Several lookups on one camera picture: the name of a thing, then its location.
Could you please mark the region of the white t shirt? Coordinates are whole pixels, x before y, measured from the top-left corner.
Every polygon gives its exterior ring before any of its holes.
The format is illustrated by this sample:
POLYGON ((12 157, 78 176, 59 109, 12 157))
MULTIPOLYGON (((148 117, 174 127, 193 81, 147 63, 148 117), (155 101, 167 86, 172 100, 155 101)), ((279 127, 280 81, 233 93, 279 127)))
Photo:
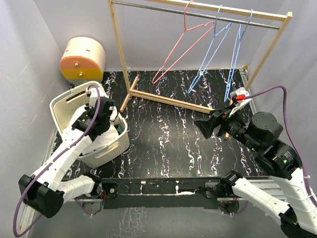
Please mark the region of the white t shirt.
MULTIPOLYGON (((71 117, 71 120, 68 124, 68 127, 71 128, 71 126, 75 123, 75 121, 85 112, 85 106, 80 106, 71 117)), ((119 136, 115 126, 114 122, 110 122, 110 127, 108 131, 104 132, 102 135, 97 136, 97 138, 90 144, 83 152, 82 155, 90 154, 91 152, 104 147, 106 144, 110 143, 114 139, 116 139, 119 136)))

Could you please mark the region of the light blue wire hanger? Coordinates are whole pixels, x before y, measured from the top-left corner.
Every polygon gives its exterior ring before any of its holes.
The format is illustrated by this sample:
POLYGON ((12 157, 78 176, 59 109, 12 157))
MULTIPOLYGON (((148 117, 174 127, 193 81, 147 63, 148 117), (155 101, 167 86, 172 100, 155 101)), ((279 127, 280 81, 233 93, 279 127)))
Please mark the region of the light blue wire hanger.
POLYGON ((210 65, 211 61, 215 57, 216 53, 218 52, 220 46, 222 45, 224 39, 226 38, 228 32, 231 29, 231 22, 229 22, 225 27, 223 27, 221 30, 217 31, 217 21, 218 21, 219 13, 220 13, 222 6, 223 5, 221 4, 217 10, 216 19, 214 21, 212 40, 211 40, 210 45, 206 51, 206 54, 205 54, 204 59, 200 65, 200 68, 199 68, 195 78, 192 80, 191 85, 189 86, 189 89, 187 91, 188 94, 190 94, 193 91, 196 84, 199 82, 199 80, 205 74, 208 66, 210 65), (215 50, 213 51, 213 53, 211 54, 211 49, 215 45, 215 41, 219 38, 219 36, 222 36, 222 38, 221 38, 220 42, 218 43, 217 47, 215 48, 215 50))

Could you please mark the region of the pink wire hanger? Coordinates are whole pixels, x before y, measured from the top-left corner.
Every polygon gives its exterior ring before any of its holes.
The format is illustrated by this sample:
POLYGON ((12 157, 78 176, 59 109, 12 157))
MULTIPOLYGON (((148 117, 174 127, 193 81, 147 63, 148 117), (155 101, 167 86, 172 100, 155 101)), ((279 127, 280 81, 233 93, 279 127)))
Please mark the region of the pink wire hanger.
POLYGON ((163 64, 152 78, 152 83, 158 83, 166 73, 173 69, 205 36, 215 28, 215 20, 205 21, 199 24, 188 24, 187 10, 195 1, 190 0, 184 7, 183 31, 178 40, 166 56, 163 64))

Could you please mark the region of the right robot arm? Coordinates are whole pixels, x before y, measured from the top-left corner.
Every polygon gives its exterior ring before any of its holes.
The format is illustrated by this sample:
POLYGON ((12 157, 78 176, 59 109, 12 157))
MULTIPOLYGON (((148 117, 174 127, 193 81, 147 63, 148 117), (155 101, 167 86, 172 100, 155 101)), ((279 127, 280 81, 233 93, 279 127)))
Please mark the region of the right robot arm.
POLYGON ((217 110, 209 119, 194 121, 194 125, 206 139, 218 128, 218 137, 228 133, 254 152, 256 163, 283 191, 286 201, 264 192, 234 170, 208 191, 246 199, 273 218, 289 238, 315 238, 317 206, 312 202, 315 195, 305 187, 299 155, 279 140, 283 126, 268 112, 258 112, 246 123, 241 113, 230 116, 230 111, 229 108, 217 110))

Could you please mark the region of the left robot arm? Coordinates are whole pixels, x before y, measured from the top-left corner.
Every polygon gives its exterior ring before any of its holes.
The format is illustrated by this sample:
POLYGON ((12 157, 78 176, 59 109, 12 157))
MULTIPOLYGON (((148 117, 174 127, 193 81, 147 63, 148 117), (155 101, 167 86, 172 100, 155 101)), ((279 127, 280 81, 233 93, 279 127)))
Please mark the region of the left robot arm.
POLYGON ((19 179, 20 203, 51 218, 73 198, 83 194, 92 198, 101 195, 102 185, 92 176, 80 176, 70 182, 62 179, 78 157, 92 155, 118 138, 115 104, 113 99, 96 97, 77 110, 63 131, 63 141, 57 150, 31 176, 23 175, 19 179))

